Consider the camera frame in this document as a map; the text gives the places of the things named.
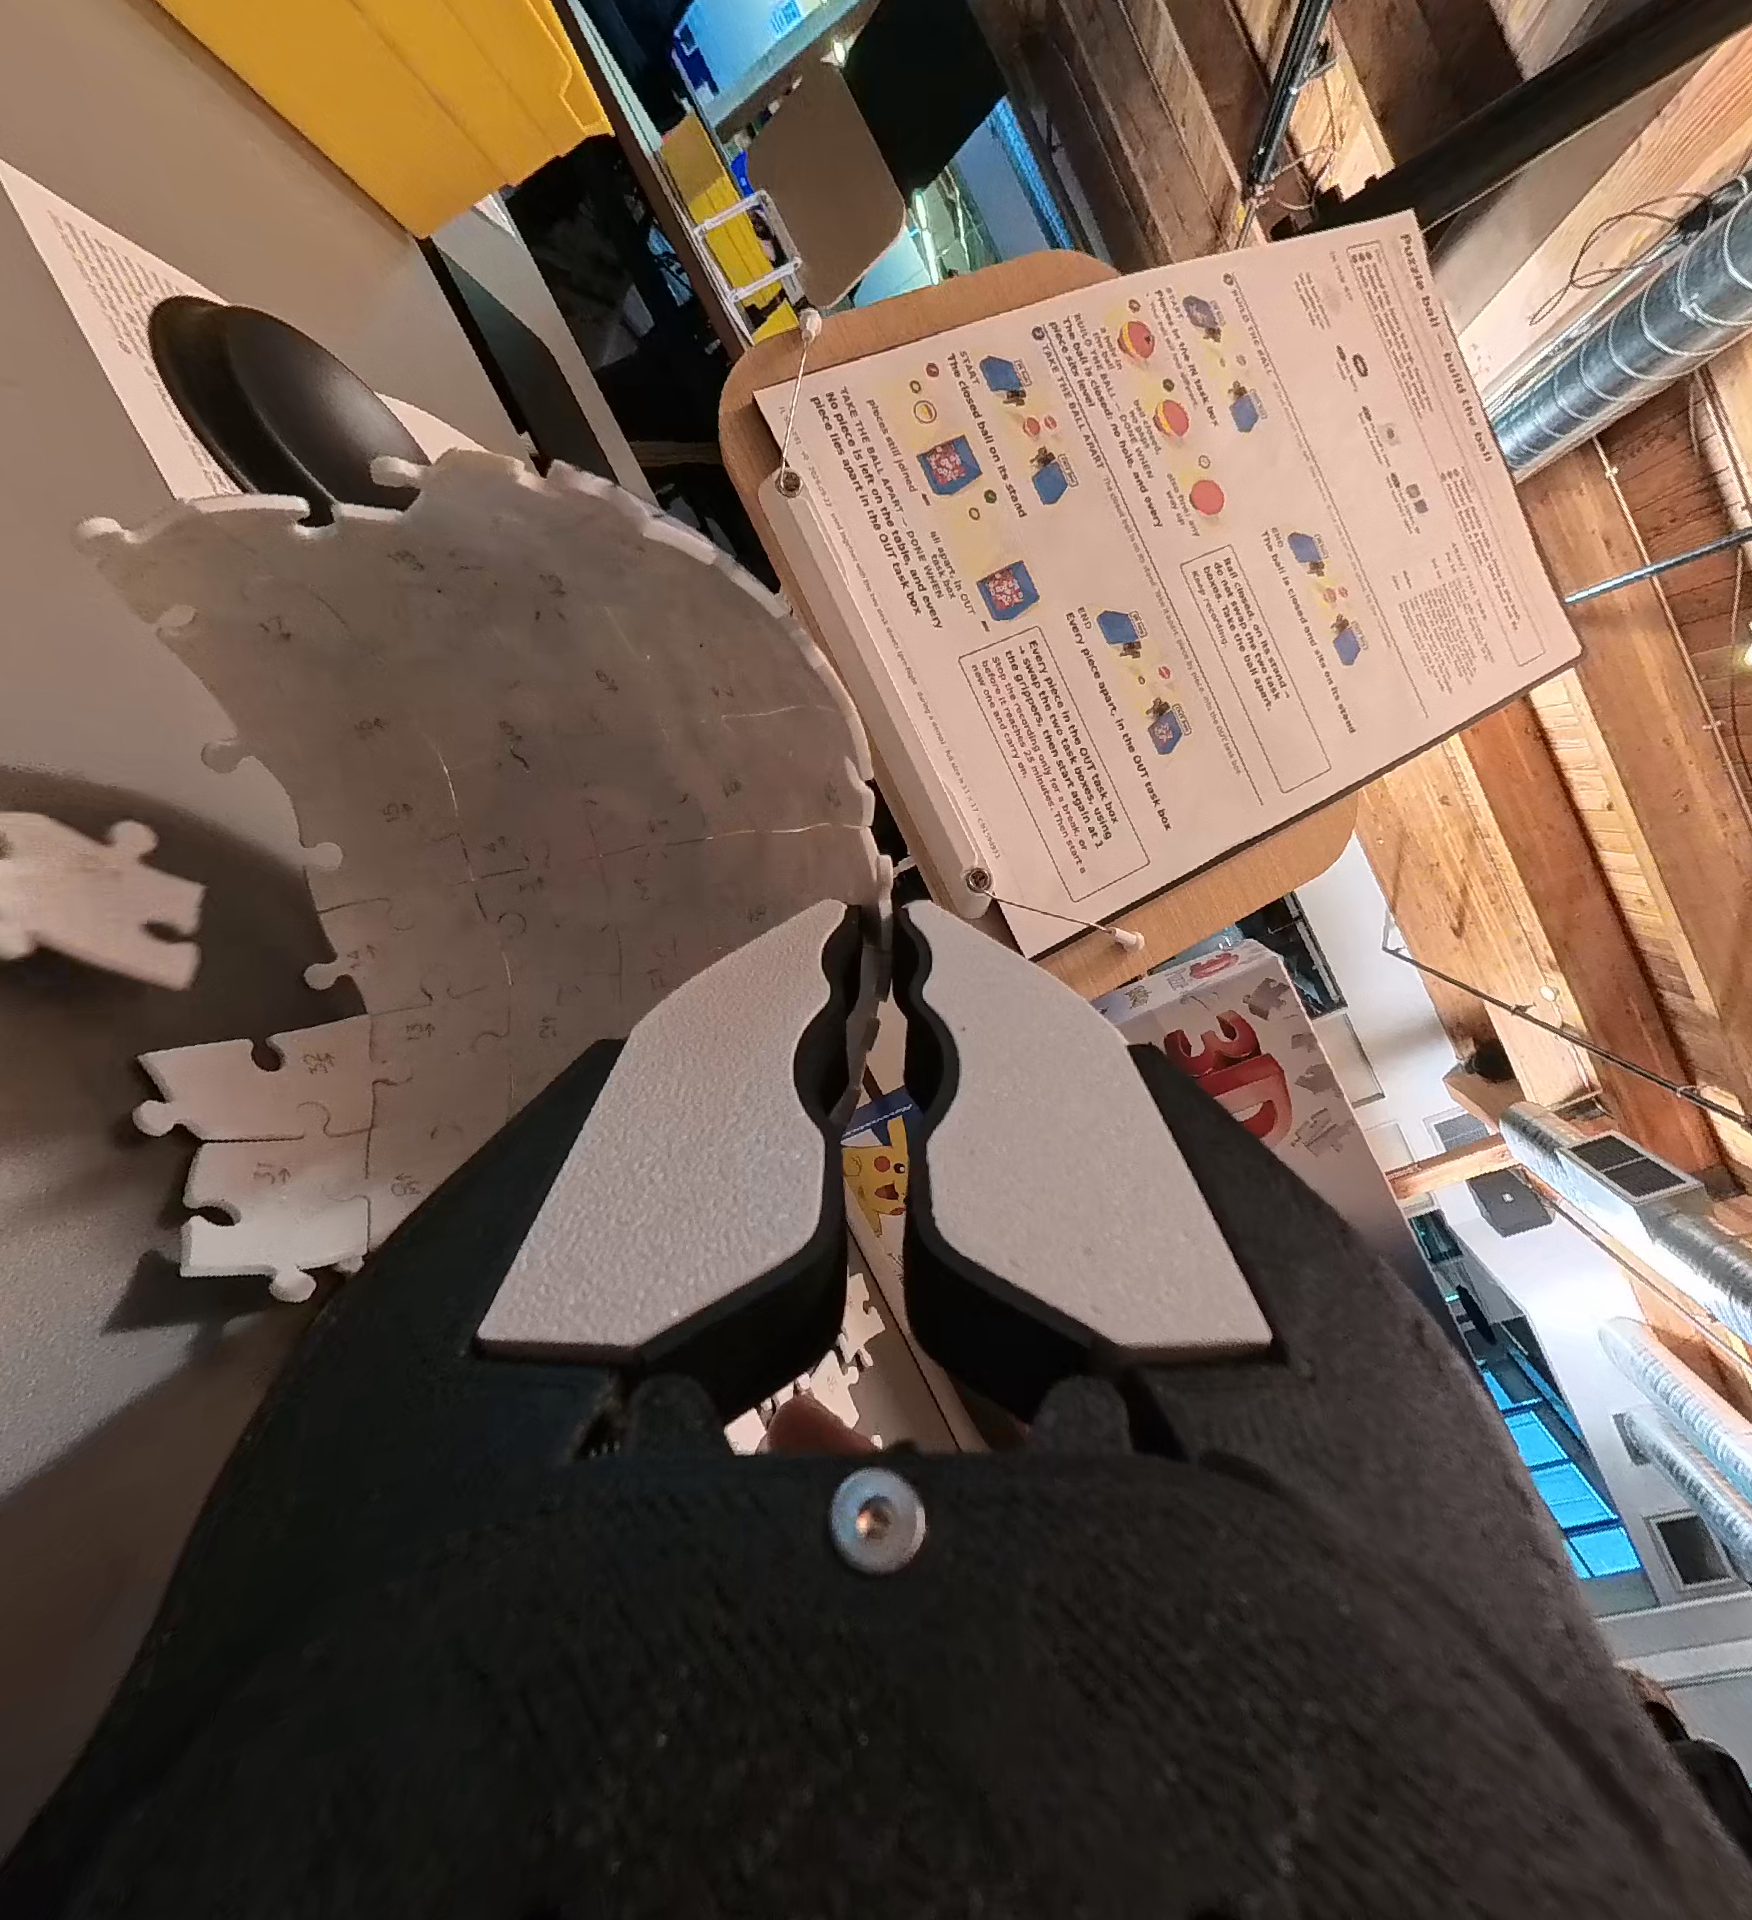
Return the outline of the puzzle ball box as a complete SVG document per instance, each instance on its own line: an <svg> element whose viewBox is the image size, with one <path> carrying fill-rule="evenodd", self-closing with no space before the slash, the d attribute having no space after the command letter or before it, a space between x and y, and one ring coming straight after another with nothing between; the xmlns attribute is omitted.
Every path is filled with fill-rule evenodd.
<svg viewBox="0 0 1752 1920"><path fill-rule="evenodd" d="M1168 1064L1345 1216L1369 1247L1416 1281L1424 1257L1350 1096L1285 961L1245 942L1146 974L1093 1002L1127 1043ZM842 1139L849 1229L888 1286L903 1284L916 1108L907 1089L907 1022L881 1011L866 1093Z"/></svg>

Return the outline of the black round ball stand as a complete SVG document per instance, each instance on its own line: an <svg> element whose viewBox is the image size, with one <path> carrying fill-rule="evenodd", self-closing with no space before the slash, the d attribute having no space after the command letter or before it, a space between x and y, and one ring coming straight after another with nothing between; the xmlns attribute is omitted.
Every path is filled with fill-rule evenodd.
<svg viewBox="0 0 1752 1920"><path fill-rule="evenodd" d="M395 408L314 338L265 310L170 296L147 322L168 400L242 490L294 497L312 525L339 507L406 510L418 490L385 484L377 461L431 455Z"/></svg>

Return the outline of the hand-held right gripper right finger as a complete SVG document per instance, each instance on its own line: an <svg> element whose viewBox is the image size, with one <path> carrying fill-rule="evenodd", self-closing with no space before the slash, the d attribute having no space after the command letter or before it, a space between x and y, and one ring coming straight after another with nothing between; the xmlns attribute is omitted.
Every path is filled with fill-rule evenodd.
<svg viewBox="0 0 1752 1920"><path fill-rule="evenodd" d="M1057 1386L1261 1361L1276 1336L1120 1029L928 902L893 996L919 1126L905 1308L965 1389L1033 1422Z"/></svg>

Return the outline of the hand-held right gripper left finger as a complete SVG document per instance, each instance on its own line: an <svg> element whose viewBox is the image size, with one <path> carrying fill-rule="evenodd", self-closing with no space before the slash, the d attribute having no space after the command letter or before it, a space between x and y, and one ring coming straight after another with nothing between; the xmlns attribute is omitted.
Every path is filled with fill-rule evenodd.
<svg viewBox="0 0 1752 1920"><path fill-rule="evenodd" d="M694 1379L734 1419L829 1351L871 934L868 907L822 900L634 1024L480 1319L485 1356Z"/></svg>

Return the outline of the yellow plastic bin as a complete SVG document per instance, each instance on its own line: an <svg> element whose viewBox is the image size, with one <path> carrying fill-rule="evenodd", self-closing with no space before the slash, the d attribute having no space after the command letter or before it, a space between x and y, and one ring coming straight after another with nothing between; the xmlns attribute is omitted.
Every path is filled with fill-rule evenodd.
<svg viewBox="0 0 1752 1920"><path fill-rule="evenodd" d="M416 237L613 132L546 2L167 2Z"/></svg>

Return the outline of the white puzzle piece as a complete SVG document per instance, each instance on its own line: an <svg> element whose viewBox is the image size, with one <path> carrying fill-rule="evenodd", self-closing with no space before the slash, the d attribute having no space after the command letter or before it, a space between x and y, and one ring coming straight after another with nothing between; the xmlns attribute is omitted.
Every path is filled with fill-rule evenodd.
<svg viewBox="0 0 1752 1920"><path fill-rule="evenodd" d="M151 988L188 989L207 888L151 866L156 845L141 821L96 839L44 813L0 812L0 960L51 950Z"/></svg>

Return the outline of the printed paper leaflet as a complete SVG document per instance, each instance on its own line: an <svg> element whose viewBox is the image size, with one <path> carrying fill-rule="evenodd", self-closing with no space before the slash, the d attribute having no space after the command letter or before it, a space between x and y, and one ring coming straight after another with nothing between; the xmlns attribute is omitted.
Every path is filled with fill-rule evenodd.
<svg viewBox="0 0 1752 1920"><path fill-rule="evenodd" d="M155 251L51 191L4 157L0 186L168 492L180 500L248 493L219 467L180 417L155 369L147 332L152 310L172 296L199 296L231 305L242 301L213 296ZM244 307L271 316L252 304ZM431 459L476 448L475 439L433 413L372 390Z"/></svg>

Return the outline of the partly built puzzle ball shell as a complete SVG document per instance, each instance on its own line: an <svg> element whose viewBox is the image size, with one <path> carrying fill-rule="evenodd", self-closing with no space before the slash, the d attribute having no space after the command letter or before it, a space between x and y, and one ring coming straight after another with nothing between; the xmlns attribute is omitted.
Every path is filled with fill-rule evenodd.
<svg viewBox="0 0 1752 1920"><path fill-rule="evenodd" d="M176 502L76 540L284 789L361 1016L143 1058L178 1268L302 1301L592 1043L820 902L888 903L864 724L790 613L613 482L485 450L413 497Z"/></svg>

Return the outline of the beige flat panel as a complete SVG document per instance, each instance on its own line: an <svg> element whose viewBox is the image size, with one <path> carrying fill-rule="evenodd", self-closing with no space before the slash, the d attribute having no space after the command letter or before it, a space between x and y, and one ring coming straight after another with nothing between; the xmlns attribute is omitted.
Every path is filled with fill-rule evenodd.
<svg viewBox="0 0 1752 1920"><path fill-rule="evenodd" d="M850 300L907 230L905 193L834 64L781 98L745 157L789 234L803 296L822 311Z"/></svg>

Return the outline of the silver air duct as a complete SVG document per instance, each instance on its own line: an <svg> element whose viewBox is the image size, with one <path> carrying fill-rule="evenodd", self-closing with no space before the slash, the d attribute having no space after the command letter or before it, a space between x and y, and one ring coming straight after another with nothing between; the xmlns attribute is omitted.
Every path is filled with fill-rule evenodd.
<svg viewBox="0 0 1752 1920"><path fill-rule="evenodd" d="M1624 1134L1578 1130L1532 1102L1506 1108L1499 1131L1661 1310L1613 1316L1596 1333L1636 1391L1616 1418L1622 1446L1752 1584L1752 1244L1718 1221L1703 1181Z"/></svg>
<svg viewBox="0 0 1752 1920"><path fill-rule="evenodd" d="M1670 253L1493 413L1525 475L1605 432L1752 334L1752 189Z"/></svg>

